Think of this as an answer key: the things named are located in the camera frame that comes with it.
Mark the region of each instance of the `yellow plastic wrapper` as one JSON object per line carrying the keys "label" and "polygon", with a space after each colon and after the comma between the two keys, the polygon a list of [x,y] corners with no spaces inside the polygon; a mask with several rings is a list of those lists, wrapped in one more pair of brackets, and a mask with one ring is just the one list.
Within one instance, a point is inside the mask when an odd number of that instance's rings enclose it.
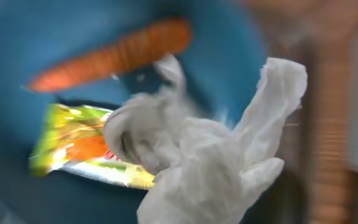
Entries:
{"label": "yellow plastic wrapper", "polygon": [[121,161],[103,138],[111,110],[92,106],[50,105],[45,131],[30,158],[36,176],[64,170],[86,178],[137,189],[153,186],[154,176]]}

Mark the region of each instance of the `snack wrapper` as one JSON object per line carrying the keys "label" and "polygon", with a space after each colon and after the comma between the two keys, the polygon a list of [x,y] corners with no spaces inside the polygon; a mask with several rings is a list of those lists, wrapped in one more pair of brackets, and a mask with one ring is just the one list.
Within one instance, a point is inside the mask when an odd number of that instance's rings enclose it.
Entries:
{"label": "snack wrapper", "polygon": [[141,166],[120,160],[103,138],[111,110],[52,104],[46,128],[30,158],[36,176],[64,170],[109,184],[150,189],[154,176]]}

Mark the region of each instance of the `food packet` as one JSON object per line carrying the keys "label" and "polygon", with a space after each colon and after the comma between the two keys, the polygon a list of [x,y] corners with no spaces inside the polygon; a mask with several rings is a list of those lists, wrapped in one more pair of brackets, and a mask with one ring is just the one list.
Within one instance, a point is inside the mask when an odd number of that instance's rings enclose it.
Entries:
{"label": "food packet", "polygon": [[86,178],[137,189],[150,189],[154,176],[121,161],[108,148],[103,126],[111,110],[52,104],[45,131],[30,158],[36,176],[64,170]]}

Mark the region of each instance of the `blue bowl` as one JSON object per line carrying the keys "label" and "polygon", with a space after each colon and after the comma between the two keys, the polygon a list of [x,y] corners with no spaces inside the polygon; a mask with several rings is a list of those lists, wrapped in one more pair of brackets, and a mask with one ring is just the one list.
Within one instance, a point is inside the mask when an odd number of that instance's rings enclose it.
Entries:
{"label": "blue bowl", "polygon": [[[99,47],[156,19],[183,16],[195,39],[179,59],[188,92],[211,117],[234,125],[249,104],[265,57],[253,23],[220,0],[0,0],[0,217],[11,210],[28,223],[137,223],[144,191],[64,172],[37,179],[28,156],[56,95],[21,88],[40,71]],[[144,82],[136,76],[147,74]],[[155,91],[150,68],[59,93],[65,100],[120,105],[131,93]]]}

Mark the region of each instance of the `white object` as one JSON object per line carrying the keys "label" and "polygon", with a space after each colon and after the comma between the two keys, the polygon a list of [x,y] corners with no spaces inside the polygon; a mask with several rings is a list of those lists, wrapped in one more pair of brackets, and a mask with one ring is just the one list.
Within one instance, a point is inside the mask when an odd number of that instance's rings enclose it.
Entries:
{"label": "white object", "polygon": [[165,76],[179,74],[171,76],[177,89],[135,96],[104,127],[114,153],[157,174],[137,211],[139,223],[239,223],[282,171],[284,162],[274,155],[285,119],[305,93],[305,67],[269,58],[257,93],[233,131],[217,121],[192,118],[175,58],[157,68]]}

